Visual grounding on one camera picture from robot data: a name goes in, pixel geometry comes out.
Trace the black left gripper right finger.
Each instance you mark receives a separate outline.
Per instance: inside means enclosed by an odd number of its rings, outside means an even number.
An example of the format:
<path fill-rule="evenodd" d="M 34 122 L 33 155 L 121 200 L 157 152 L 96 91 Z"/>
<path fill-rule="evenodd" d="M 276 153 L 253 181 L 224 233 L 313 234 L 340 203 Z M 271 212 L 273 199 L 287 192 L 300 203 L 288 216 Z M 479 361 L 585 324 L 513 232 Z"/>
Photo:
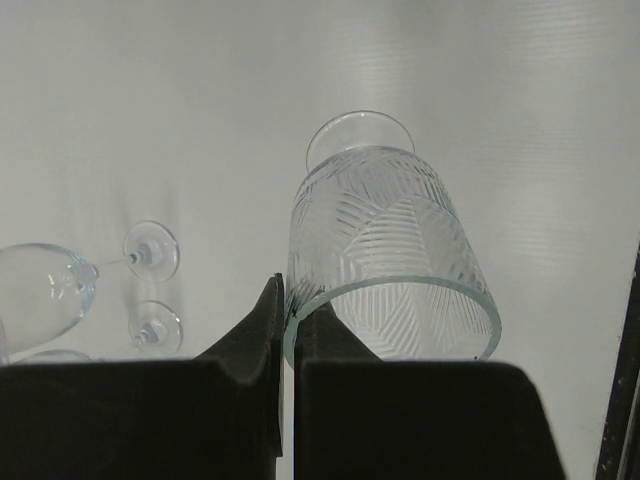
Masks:
<path fill-rule="evenodd" d="M 298 479 L 561 479 L 539 394 L 518 367 L 384 361 L 324 305 L 294 349 Z"/>

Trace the clear wine glass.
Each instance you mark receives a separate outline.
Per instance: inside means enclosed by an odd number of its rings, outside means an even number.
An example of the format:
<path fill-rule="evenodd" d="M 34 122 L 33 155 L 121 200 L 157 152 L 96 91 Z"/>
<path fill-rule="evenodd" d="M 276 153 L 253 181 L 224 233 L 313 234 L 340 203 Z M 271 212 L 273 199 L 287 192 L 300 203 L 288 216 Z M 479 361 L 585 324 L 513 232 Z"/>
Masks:
<path fill-rule="evenodd" d="M 35 353 L 16 362 L 17 365 L 69 364 L 107 361 L 130 361 L 166 358 L 178 352 L 183 344 L 183 324 L 178 314 L 166 304 L 150 300 L 139 303 L 130 313 L 128 328 L 131 339 L 107 357 L 92 358 L 75 350 L 53 349 Z"/>
<path fill-rule="evenodd" d="M 171 279 L 180 265 L 174 234 L 156 221 L 133 226 L 122 255 L 125 265 L 148 282 Z M 80 323 L 90 311 L 107 264 L 97 265 L 68 248 L 24 243 L 1 249 L 1 364 L 47 344 Z"/>

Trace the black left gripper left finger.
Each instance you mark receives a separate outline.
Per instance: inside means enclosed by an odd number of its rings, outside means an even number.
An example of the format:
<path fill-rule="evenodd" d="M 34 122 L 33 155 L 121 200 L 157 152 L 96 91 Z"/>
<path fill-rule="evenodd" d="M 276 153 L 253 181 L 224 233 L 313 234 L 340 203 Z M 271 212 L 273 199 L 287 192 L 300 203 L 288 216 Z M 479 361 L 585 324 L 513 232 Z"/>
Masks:
<path fill-rule="evenodd" d="M 272 479 L 282 454 L 284 283 L 191 360 L 1 371 L 5 479 Z"/>

